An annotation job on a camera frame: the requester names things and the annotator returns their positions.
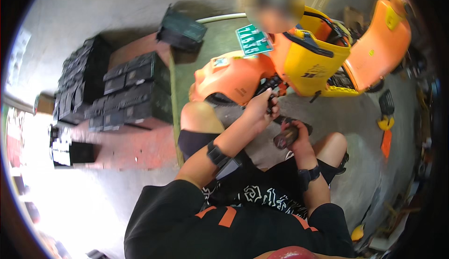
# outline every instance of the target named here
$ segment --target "black shorts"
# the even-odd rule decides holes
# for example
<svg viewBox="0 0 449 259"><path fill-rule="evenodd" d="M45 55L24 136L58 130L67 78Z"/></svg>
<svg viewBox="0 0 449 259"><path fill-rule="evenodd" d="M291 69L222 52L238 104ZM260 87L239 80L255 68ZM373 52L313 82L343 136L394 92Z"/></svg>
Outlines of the black shorts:
<svg viewBox="0 0 449 259"><path fill-rule="evenodd" d="M199 133L181 130L178 138L178 145L184 155L184 159L187 160L190 156L195 154L199 149L206 146L219 135L219 133ZM321 174L326 182L330 184L335 174L339 172L339 169L330 166L319 159L317 159L317 161ZM298 168L296 166L296 161L293 157L291 157L288 160L271 167L269 170L264 172L264 174L269 175L273 180L277 181L277 183L280 184L285 190L294 193L300 191L300 186L298 185L298 179L296 177L297 170Z"/></svg>

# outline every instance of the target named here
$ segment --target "black t-shirt with orange stripe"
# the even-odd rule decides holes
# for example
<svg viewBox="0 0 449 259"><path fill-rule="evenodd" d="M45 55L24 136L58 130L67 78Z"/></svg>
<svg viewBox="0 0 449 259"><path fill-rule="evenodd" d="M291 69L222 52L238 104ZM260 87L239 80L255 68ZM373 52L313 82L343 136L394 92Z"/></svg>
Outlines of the black t-shirt with orange stripe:
<svg viewBox="0 0 449 259"><path fill-rule="evenodd" d="M307 222L254 203L199 212L203 203L202 192L184 180L144 187L126 229L126 258L254 258L292 245L354 256L337 205L319 206Z"/></svg>

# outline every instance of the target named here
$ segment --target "green license plate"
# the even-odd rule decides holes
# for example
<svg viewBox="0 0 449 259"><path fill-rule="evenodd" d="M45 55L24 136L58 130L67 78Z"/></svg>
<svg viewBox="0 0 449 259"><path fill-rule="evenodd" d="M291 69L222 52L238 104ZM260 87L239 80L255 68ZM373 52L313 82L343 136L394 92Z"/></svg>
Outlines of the green license plate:
<svg viewBox="0 0 449 259"><path fill-rule="evenodd" d="M237 34L240 48L243 50L245 56L273 50L273 44L268 35L252 24L235 30L235 33Z"/></svg>

